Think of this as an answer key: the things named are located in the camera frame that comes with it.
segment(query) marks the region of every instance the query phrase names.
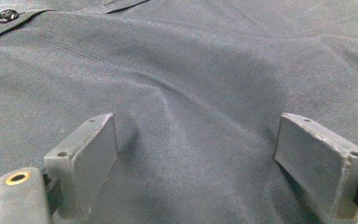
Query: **button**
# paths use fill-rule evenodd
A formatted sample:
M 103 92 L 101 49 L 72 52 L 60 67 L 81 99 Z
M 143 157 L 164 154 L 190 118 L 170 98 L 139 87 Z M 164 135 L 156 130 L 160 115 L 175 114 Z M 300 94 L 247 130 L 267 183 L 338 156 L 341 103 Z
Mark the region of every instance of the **button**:
M 0 23 L 8 23 L 19 18 L 19 13 L 13 9 L 8 9 L 0 13 Z

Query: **yellow metal ring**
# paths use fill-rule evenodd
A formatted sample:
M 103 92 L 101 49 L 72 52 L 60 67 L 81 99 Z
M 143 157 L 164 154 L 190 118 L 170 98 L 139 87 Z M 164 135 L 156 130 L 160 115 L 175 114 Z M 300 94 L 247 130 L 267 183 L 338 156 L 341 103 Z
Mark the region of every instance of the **yellow metal ring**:
M 27 171 L 17 172 L 7 178 L 6 184 L 9 186 L 18 185 L 31 177 L 31 173 Z

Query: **garment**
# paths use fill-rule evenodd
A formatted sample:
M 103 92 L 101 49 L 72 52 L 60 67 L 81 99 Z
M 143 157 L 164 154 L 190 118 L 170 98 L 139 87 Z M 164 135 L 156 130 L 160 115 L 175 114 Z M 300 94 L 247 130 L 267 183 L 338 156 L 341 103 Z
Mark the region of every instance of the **garment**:
M 8 0 L 0 175 L 113 113 L 87 223 L 322 223 L 273 159 L 280 114 L 358 145 L 358 1 Z

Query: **shiny button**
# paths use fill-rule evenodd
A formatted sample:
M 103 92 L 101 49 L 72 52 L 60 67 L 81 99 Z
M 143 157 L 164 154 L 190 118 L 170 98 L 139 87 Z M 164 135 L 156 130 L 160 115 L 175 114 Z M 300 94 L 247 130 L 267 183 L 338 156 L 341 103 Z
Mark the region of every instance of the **shiny button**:
M 13 9 L 8 9 L 0 13 L 0 23 L 8 23 L 19 18 L 19 13 Z

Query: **gray fabric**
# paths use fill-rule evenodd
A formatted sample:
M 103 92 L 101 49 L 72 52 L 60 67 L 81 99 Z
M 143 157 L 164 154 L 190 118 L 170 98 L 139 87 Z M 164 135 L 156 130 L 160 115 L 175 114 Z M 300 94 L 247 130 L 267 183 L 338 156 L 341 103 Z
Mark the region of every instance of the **gray fabric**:
M 118 161 L 86 222 L 322 222 L 276 134 L 290 112 L 358 145 L 358 1 L 12 2 L 59 11 L 0 35 L 0 175 L 113 112 Z

